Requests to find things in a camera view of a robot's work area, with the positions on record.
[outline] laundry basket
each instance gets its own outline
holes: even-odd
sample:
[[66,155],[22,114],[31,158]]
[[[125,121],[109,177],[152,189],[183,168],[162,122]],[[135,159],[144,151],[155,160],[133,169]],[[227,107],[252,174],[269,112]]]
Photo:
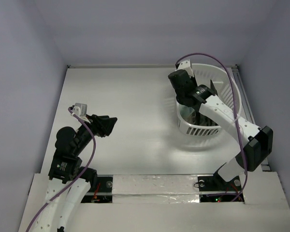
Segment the laundry basket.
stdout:
[[[193,64],[192,68],[194,70],[195,78],[198,85],[206,85],[210,87],[210,80],[212,80],[219,98],[228,107],[230,107],[231,109],[234,108],[230,81],[227,73],[224,70],[216,66],[207,64]],[[238,114],[240,114],[242,111],[241,95],[233,78],[232,83],[234,86],[236,111]],[[180,105],[178,102],[176,102],[176,110],[178,116],[179,130],[186,135],[204,137],[217,134],[222,130],[219,125],[200,126],[193,125],[184,120],[184,118],[187,119],[187,116],[191,115],[194,112],[194,109],[190,107]]]

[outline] white floor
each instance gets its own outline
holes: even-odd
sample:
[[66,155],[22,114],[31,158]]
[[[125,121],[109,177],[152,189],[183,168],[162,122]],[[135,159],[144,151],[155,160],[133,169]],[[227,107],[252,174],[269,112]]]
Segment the white floor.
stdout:
[[[177,127],[175,93],[168,80],[173,68],[68,69],[51,131],[42,172],[48,174],[57,131],[80,124],[67,108],[88,105],[88,114],[117,117],[112,134],[97,138],[90,167],[98,174],[210,174],[238,152],[222,132],[204,141]],[[81,153],[88,161],[92,143]]]

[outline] gray wall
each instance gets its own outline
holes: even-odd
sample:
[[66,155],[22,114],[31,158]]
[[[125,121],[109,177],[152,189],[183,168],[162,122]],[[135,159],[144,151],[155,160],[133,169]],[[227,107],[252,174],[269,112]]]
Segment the gray wall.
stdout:
[[290,205],[290,0],[274,6],[240,73],[256,122],[274,130],[269,162]]
[[35,2],[68,64],[173,64],[197,51],[236,64],[276,0]]
[[0,0],[0,232],[18,230],[66,65],[35,3]]

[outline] purple wire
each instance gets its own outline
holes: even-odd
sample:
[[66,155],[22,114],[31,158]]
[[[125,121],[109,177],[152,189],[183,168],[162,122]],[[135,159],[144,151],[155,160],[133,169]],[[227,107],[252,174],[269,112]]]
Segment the purple wire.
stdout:
[[[68,108],[68,111],[70,112],[70,114],[73,113],[72,109],[69,107]],[[86,171],[86,169],[88,168],[88,166],[90,165],[92,159],[93,159],[93,156],[95,154],[95,151],[96,151],[96,139],[95,139],[95,136],[94,134],[92,133],[92,131],[89,129],[89,127],[86,125],[86,123],[80,119],[77,115],[74,115],[73,114],[73,117],[75,117],[85,128],[86,130],[89,132],[89,134],[91,135],[92,137],[92,140],[93,140],[93,150],[92,150],[92,154],[91,154],[91,157],[88,161],[88,163],[86,164],[86,166],[84,167],[84,169],[80,172],[79,175],[76,176],[76,178],[71,181],[71,183],[69,183],[66,187],[64,187],[61,191],[59,191],[55,196],[53,196],[49,201],[52,202],[54,199],[56,199],[57,197],[59,197],[65,190],[67,190],[68,188],[70,188],[72,186],[72,184],[75,183],[75,181],[77,181],[77,179],[79,179],[82,174],[84,174],[84,172]],[[30,228],[32,227],[34,221],[38,218],[38,216],[40,215],[40,213],[49,205],[49,203],[45,203],[40,209],[39,211],[36,213],[36,215],[33,217],[33,219],[31,220],[30,224],[28,225],[27,229],[26,229],[26,232],[29,232]]]
[[206,57],[210,57],[212,59],[214,59],[215,61],[217,61],[222,67],[223,69],[226,71],[227,75],[228,75],[228,78],[229,78],[229,81],[230,81],[230,85],[231,85],[231,90],[232,90],[232,98],[233,98],[233,115],[234,115],[234,119],[235,119],[235,127],[236,127],[236,131],[237,131],[237,138],[238,138],[238,143],[239,143],[239,146],[240,146],[240,150],[241,150],[241,156],[242,156],[242,159],[243,159],[243,164],[244,164],[244,170],[245,170],[245,181],[244,181],[244,184],[243,184],[243,187],[242,189],[239,191],[239,193],[236,195],[236,197],[231,201],[231,202],[234,202],[243,192],[245,186],[246,186],[246,183],[247,183],[247,180],[248,180],[248,175],[247,175],[247,160],[246,160],[246,156],[245,156],[245,152],[244,152],[244,147],[243,147],[243,142],[242,142],[242,137],[241,137],[241,131],[240,131],[240,126],[238,124],[238,120],[237,119],[237,112],[236,112],[236,102],[235,102],[235,97],[234,97],[234,86],[233,86],[233,81],[231,79],[231,76],[226,68],[226,66],[224,66],[217,58],[215,58],[214,56],[212,55],[209,55],[209,54],[206,54],[206,53],[199,53],[199,52],[195,52],[195,53],[190,53],[188,55],[185,55],[183,57],[181,57],[180,59],[178,59],[178,61],[176,61],[175,65],[177,65],[182,59],[184,58],[187,58],[187,57],[191,57],[191,56],[194,56],[194,55],[201,55],[201,56],[206,56]]

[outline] purple cable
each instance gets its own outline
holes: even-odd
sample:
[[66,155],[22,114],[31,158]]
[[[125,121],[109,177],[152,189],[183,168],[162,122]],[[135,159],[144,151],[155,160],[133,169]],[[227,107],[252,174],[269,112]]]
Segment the purple cable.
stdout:
[[245,181],[244,181],[244,184],[243,184],[243,187],[242,189],[239,191],[239,193],[236,195],[236,197],[231,201],[231,202],[234,202],[243,192],[245,186],[246,186],[246,183],[247,183],[247,180],[248,180],[248,175],[247,175],[247,160],[246,160],[246,156],[245,156],[245,152],[244,152],[244,147],[243,147],[243,142],[242,142],[242,137],[241,137],[241,132],[240,132],[240,126],[238,124],[238,120],[237,119],[237,112],[236,112],[236,102],[235,102],[235,97],[234,97],[234,86],[233,86],[233,81],[231,79],[231,76],[226,68],[226,66],[224,66],[217,58],[215,58],[214,56],[212,55],[209,55],[209,54],[206,54],[206,53],[199,53],[199,52],[195,52],[195,53],[190,53],[188,55],[185,55],[183,57],[181,57],[180,59],[178,59],[178,61],[176,61],[175,65],[177,65],[182,59],[184,58],[187,58],[187,57],[191,57],[191,56],[194,56],[194,55],[201,55],[201,56],[206,56],[206,57],[210,57],[212,59],[214,59],[215,61],[217,61],[222,67],[223,69],[226,71],[227,75],[228,75],[228,78],[229,78],[229,81],[230,81],[230,85],[231,85],[231,90],[232,90],[232,98],[233,98],[233,115],[234,115],[234,120],[235,120],[235,127],[236,127],[236,131],[237,131],[237,138],[238,138],[238,143],[240,145],[240,149],[241,149],[241,155],[242,155],[242,159],[243,159],[243,163],[244,163],[244,170],[245,170]]
[[[68,108],[68,111],[70,112],[70,114],[73,114],[73,111],[72,109],[69,107]],[[55,196],[53,196],[51,199],[49,199],[50,202],[52,202],[54,199],[56,199],[57,197],[59,197],[65,190],[69,189],[72,184],[75,183],[75,181],[77,181],[77,179],[79,179],[82,174],[84,174],[84,172],[86,171],[86,169],[88,168],[88,166],[90,165],[92,159],[93,159],[93,156],[95,154],[95,151],[96,151],[96,140],[95,140],[95,136],[93,135],[92,131],[89,129],[89,127],[86,125],[86,123],[80,119],[78,116],[76,116],[75,114],[73,114],[73,117],[75,117],[85,128],[86,130],[89,132],[89,134],[91,135],[92,137],[92,140],[93,140],[93,150],[92,150],[92,154],[91,154],[91,157],[88,161],[88,163],[86,164],[86,166],[84,167],[84,169],[80,172],[79,175],[76,176],[76,178],[71,181],[71,183],[69,183],[66,187],[64,187],[61,191],[59,191]],[[40,213],[49,205],[49,203],[45,203],[41,208],[40,210],[36,213],[36,215],[33,217],[33,219],[31,220],[30,224],[28,225],[27,229],[26,229],[26,232],[29,232],[30,228],[32,227],[34,221],[38,218],[38,216],[40,215]]]

